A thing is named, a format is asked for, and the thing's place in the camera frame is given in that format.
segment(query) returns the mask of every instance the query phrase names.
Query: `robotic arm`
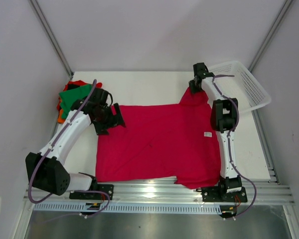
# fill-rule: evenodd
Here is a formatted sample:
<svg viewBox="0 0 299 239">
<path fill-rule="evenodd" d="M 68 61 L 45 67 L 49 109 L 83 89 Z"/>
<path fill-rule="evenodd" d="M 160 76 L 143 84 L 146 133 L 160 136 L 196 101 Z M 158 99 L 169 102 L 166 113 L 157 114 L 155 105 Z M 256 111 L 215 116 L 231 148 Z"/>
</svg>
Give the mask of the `robotic arm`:
<svg viewBox="0 0 299 239">
<path fill-rule="evenodd" d="M 238 101 L 221 93 L 214 83 L 216 77 L 209 72 L 204 63 L 194 65 L 195 78 L 189 82 L 193 94 L 205 91 L 208 103 L 212 105 L 210 123 L 216 131 L 221 155 L 221 171 L 218 186 L 202 188 L 200 191 L 205 202 L 235 202 L 239 196 L 242 202 L 247 202 L 246 190 L 242 187 L 241 176 L 235 167 L 235 126 L 238 122 Z"/>
<path fill-rule="evenodd" d="M 93 87 L 86 99 L 77 100 L 72 105 L 65 123 L 51 141 L 39 153 L 28 154 L 25 163 L 30 186 L 56 195 L 62 195 L 65 191 L 91 189 L 91 185 L 96 183 L 95 177 L 68 173 L 63 165 L 72 146 L 90 124 L 94 125 L 97 135 L 109 134 L 107 129 L 111 127 L 125 127 L 119 105 L 113 105 L 116 113 L 113 114 L 111 104 L 106 103 L 108 95 L 112 104 L 113 98 L 109 92 Z"/>
</svg>

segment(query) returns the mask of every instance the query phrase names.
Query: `gray wall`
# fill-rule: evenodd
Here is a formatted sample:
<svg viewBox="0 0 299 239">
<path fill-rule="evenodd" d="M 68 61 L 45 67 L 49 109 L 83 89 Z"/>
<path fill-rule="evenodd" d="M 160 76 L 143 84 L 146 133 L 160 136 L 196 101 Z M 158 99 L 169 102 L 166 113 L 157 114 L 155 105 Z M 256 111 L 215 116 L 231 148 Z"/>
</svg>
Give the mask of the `gray wall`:
<svg viewBox="0 0 299 239">
<path fill-rule="evenodd" d="M 0 1 L 0 239 L 13 233 L 25 157 L 51 136 L 67 76 L 26 0 Z"/>
<path fill-rule="evenodd" d="M 39 0 L 74 71 L 248 66 L 285 0 Z"/>
<path fill-rule="evenodd" d="M 299 209 L 299 0 L 253 74 L 272 97 L 261 116 L 278 176 Z"/>
</svg>

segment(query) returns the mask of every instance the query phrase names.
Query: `red cloth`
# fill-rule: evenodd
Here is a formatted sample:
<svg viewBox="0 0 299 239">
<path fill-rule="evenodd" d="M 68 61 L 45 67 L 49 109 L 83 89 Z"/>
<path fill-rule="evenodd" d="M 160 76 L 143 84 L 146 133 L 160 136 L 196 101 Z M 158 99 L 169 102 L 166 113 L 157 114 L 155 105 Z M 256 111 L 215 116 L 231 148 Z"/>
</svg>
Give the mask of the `red cloth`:
<svg viewBox="0 0 299 239">
<path fill-rule="evenodd" d="M 126 128 L 99 136 L 97 180 L 176 176 L 176 183 L 190 189 L 214 186 L 220 176 L 220 152 L 207 100 L 204 92 L 192 95 L 187 89 L 179 104 L 120 106 Z"/>
</svg>

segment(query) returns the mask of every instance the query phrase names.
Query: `white plastic basket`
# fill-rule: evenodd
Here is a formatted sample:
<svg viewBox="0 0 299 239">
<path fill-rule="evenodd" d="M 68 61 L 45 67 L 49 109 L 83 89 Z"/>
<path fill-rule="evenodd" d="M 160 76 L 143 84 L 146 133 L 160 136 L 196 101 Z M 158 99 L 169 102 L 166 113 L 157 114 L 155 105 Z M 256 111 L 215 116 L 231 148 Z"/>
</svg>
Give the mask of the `white plastic basket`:
<svg viewBox="0 0 299 239">
<path fill-rule="evenodd" d="M 235 77 L 216 78 L 215 82 L 222 93 L 237 98 L 239 113 L 261 108 L 271 102 L 271 97 L 256 78 L 239 61 L 229 61 L 208 68 L 215 75 L 235 75 Z"/>
</svg>

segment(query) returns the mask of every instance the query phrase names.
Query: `white tag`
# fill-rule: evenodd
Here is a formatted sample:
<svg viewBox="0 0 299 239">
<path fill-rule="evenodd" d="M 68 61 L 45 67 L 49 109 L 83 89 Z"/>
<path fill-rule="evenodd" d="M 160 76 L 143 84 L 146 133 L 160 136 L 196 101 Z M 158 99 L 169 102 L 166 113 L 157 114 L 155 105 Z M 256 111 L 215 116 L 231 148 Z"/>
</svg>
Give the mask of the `white tag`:
<svg viewBox="0 0 299 239">
<path fill-rule="evenodd" d="M 211 132 L 205 132 L 205 133 L 204 133 L 204 136 L 205 136 L 205 137 L 212 137 L 212 134 L 211 134 Z"/>
</svg>

